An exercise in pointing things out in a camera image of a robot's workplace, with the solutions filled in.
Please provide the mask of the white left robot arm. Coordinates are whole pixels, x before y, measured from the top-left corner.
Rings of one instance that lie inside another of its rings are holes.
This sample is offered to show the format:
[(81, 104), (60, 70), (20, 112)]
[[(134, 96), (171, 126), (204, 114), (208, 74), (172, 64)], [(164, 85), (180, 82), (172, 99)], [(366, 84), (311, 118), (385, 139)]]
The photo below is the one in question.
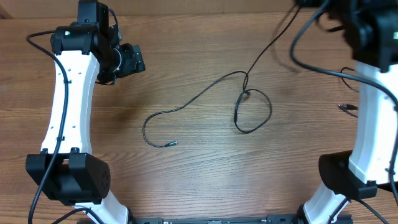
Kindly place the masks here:
[(50, 32), (55, 62), (55, 91), (49, 127), (39, 154), (25, 168), (37, 193), (85, 212), (93, 223), (134, 223), (126, 206), (111, 192), (109, 165), (93, 155), (90, 118), (96, 84), (143, 72), (138, 45), (122, 44), (113, 11), (99, 1), (80, 1), (78, 17)]

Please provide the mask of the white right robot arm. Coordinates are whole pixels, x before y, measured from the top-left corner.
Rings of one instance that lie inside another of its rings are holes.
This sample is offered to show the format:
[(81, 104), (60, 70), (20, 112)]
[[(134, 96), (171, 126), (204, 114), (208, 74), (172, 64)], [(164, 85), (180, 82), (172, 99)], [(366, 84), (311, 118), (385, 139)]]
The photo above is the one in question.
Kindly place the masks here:
[(313, 21), (323, 14), (339, 21), (356, 61), (351, 76), (359, 84), (354, 148), (320, 157), (322, 182), (297, 214), (298, 223), (337, 223), (348, 202), (363, 203), (378, 189), (397, 193), (397, 2), (298, 4), (316, 9)]

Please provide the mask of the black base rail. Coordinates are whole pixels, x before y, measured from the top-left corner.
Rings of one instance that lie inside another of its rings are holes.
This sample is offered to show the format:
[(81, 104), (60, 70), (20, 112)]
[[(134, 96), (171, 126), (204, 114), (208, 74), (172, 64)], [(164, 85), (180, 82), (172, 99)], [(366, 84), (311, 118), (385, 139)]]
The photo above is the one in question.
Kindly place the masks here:
[(137, 218), (137, 224), (304, 224), (296, 215), (268, 215), (266, 217), (244, 218)]

